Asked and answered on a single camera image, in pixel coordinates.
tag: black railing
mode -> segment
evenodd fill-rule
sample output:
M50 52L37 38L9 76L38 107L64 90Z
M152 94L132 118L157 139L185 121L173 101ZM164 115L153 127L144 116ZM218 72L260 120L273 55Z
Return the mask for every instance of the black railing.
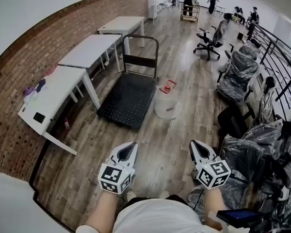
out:
M254 38L261 44L260 64L277 81L275 103L282 109L282 114L278 114L287 120L291 115L291 48L263 27L254 25L248 40Z

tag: floor plank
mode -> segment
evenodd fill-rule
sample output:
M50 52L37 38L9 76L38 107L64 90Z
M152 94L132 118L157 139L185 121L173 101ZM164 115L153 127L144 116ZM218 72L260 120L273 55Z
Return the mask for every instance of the floor plank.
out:
M186 199L193 188L190 140L217 146L217 116L226 108L215 93L217 70L227 60L224 50L229 50L229 43L239 47L237 34L246 30L231 22L225 44L217 49L221 59L217 61L216 56L211 55L211 61L207 62L206 51L193 54L199 42L195 34L199 28L212 31L210 26L218 26L221 19L206 14L204 8L197 24L180 21L179 17L179 10L172 9L164 27L162 20L156 21L155 26L151 20L145 24L145 34L157 38L160 43L160 85L168 79L177 83L177 117L173 120L158 118L153 110L153 100L141 129L136 132L98 118L96 109L85 96L79 101L79 109L71 113L74 118L71 131L63 139L75 144L78 155L72 156L53 144L47 150L35 180L40 192L38 199L72 229L85 222L99 197L97 175L112 148L128 141L139 143L136 178L129 187L138 196L157 197L163 190L168 190ZM141 48L139 41L132 39L130 48L137 56L153 57L155 53L155 44L148 40ZM131 65L128 68L153 73L145 67ZM107 74L95 84L100 100L105 99L119 76L116 64L111 63Z

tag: white cloth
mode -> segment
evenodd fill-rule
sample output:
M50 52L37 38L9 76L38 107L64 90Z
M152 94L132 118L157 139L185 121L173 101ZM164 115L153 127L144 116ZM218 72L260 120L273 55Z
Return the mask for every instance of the white cloth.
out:
M113 233L217 233L202 225L187 205L173 200L150 199L130 205L121 211ZM98 233L83 225L76 233Z

